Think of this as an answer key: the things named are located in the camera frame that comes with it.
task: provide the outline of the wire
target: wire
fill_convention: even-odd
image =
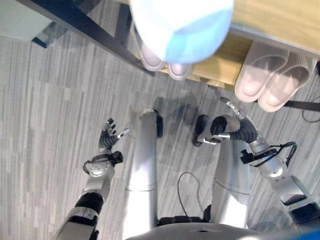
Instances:
[[[260,162],[257,165],[251,165],[251,166],[252,167],[256,167],[256,168],[262,166],[263,164],[265,164],[266,162],[270,161],[272,158],[277,156],[283,149],[288,148],[288,147],[291,147],[291,150],[290,150],[289,155],[286,157],[285,165],[287,167],[289,167],[291,159],[295,155],[295,153],[297,151],[297,148],[298,148],[298,145],[294,141],[289,141],[289,142],[287,142],[285,144],[280,144],[280,145],[271,145],[270,148],[279,148],[279,150],[275,154],[273,154],[272,156],[270,156],[269,158],[264,160],[263,162]]]
[[[312,100],[311,100],[311,103],[313,103],[313,102],[314,102],[315,100],[317,100],[317,99],[320,99],[320,96],[317,96],[316,98],[312,99]],[[306,119],[305,112],[306,112],[306,110],[303,110],[303,111],[302,111],[302,118],[303,118],[303,120],[305,120],[307,123],[314,124],[314,123],[320,122],[320,118],[318,118],[317,120],[309,120],[309,119]]]
[[[177,182],[177,184],[176,184],[176,186],[177,186],[177,192],[178,192],[178,198],[179,198],[179,202],[180,202],[180,205],[181,205],[181,207],[182,207],[182,210],[183,210],[184,214],[189,218],[190,222],[192,222],[191,218],[188,216],[188,214],[187,214],[187,212],[186,212],[186,209],[185,209],[185,207],[184,207],[184,205],[183,205],[183,203],[182,203],[182,201],[181,201],[181,197],[180,197],[179,183],[180,183],[181,177],[182,177],[183,175],[185,175],[185,174],[190,174],[192,177],[194,177],[194,179],[195,179],[195,180],[197,181],[197,183],[198,183],[198,187],[197,187],[197,189],[196,189],[196,198],[197,198],[197,201],[198,201],[198,203],[199,203],[199,207],[200,207],[201,211],[203,212],[204,209],[203,209],[202,206],[201,206],[201,202],[200,202],[200,198],[199,198],[200,181],[198,180],[198,178],[197,178],[193,173],[191,173],[191,172],[189,172],[189,171],[185,171],[185,172],[181,173],[181,175],[179,176],[178,182]]]

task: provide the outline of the gray carpet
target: gray carpet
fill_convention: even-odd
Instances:
[[[114,33],[118,9],[117,3],[103,1],[89,15]],[[144,108],[158,109],[164,120],[157,142],[158,216],[183,214],[176,184],[184,171],[199,178],[201,203],[210,204],[219,146],[192,146],[192,131],[199,114],[214,118],[230,113],[219,97],[236,101],[235,95],[205,83],[175,81],[164,73],[150,77],[75,33],[55,39],[61,31],[51,27],[54,40],[48,49],[0,38],[0,239],[53,236],[85,186],[82,164],[97,153],[101,127],[113,117],[118,131],[129,127],[131,132],[116,145],[124,161],[115,168],[98,229],[100,240],[119,240],[137,120]],[[319,92],[314,73],[294,99],[309,101]],[[320,124],[305,122],[298,109],[267,113],[256,103],[240,105],[270,144],[297,142],[290,171],[319,203]],[[316,119],[320,114],[305,116]],[[248,226],[263,232],[289,227],[292,222],[269,184],[255,169],[251,173]],[[197,182],[186,175],[180,186],[188,214],[201,216]]]

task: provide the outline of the slipper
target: slipper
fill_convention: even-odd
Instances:
[[[266,112],[279,110],[308,82],[316,64],[316,59],[290,52],[287,64],[272,76],[258,98],[259,106]]]
[[[236,97],[243,102],[257,100],[274,72],[286,65],[288,50],[253,42],[235,82]]]
[[[152,72],[161,70],[166,65],[166,63],[158,58],[142,41],[133,23],[131,25],[130,32],[138,48],[143,66]]]
[[[181,81],[185,80],[192,71],[192,64],[168,63],[168,73],[171,78]]]

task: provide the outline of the black metal frame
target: black metal frame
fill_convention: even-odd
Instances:
[[[125,21],[118,22],[115,37],[112,37],[103,28],[96,24],[91,18],[80,11],[71,0],[16,0],[35,12],[51,19],[53,22],[71,30],[85,39],[93,42],[99,47],[116,55],[128,64],[154,76],[154,72],[148,71],[143,66],[140,59],[135,57],[123,43],[126,43],[126,26],[131,17],[126,17]],[[130,14],[128,6],[121,6],[120,17]]]

